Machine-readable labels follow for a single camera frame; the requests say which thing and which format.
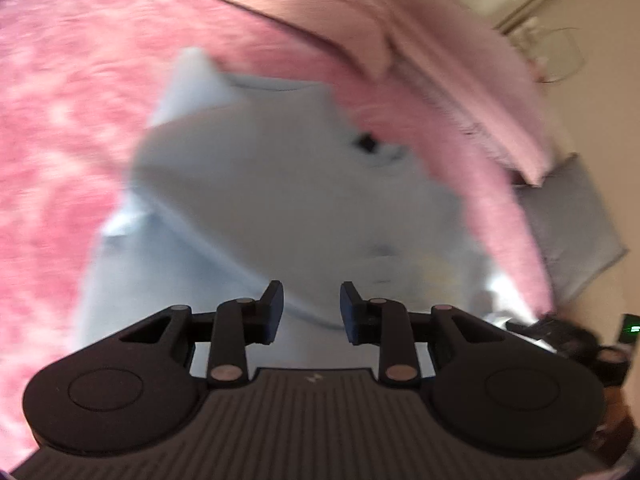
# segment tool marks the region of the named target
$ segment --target pink blanket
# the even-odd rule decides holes
[[[184,46],[225,70],[323,81],[362,130],[405,142],[465,200],[474,235],[541,314],[542,262],[506,172],[391,73],[219,0],[0,0],[0,467],[34,448],[28,379],[66,351],[78,283]]]

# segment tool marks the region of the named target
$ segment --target gray cushion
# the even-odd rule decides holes
[[[519,187],[554,301],[571,301],[626,253],[578,155],[552,171],[540,188]]]

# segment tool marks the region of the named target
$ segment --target wall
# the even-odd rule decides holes
[[[535,14],[549,27],[577,27],[587,61],[546,92],[631,250],[570,309],[612,340],[622,312],[640,314],[640,0],[547,0]],[[640,421],[636,364],[628,392]]]

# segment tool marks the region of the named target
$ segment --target folded fabric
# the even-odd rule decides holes
[[[542,188],[522,186],[517,194],[557,305],[567,304],[626,254],[580,156],[553,170]]]
[[[194,89],[199,110],[184,98]],[[150,123],[102,231],[79,345],[168,304],[256,296],[270,279],[284,283],[286,313],[276,342],[250,351],[254,367],[374,366],[375,352],[344,336],[345,280],[412,310],[450,303],[479,316],[491,291],[532,320],[466,231],[459,199],[401,146],[362,150],[324,85],[222,76],[188,50]]]
[[[539,186],[552,165],[541,97],[519,54],[455,0],[227,0],[340,47],[380,78],[392,48],[490,156]]]

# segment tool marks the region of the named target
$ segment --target black electronic device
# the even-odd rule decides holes
[[[346,336],[370,369],[259,369],[282,285],[192,314],[174,305],[41,370],[24,393],[40,444],[17,480],[574,480],[604,411],[582,365],[449,305],[407,312],[340,290]],[[210,342],[206,379],[189,374]],[[423,378],[415,350],[436,370]]]

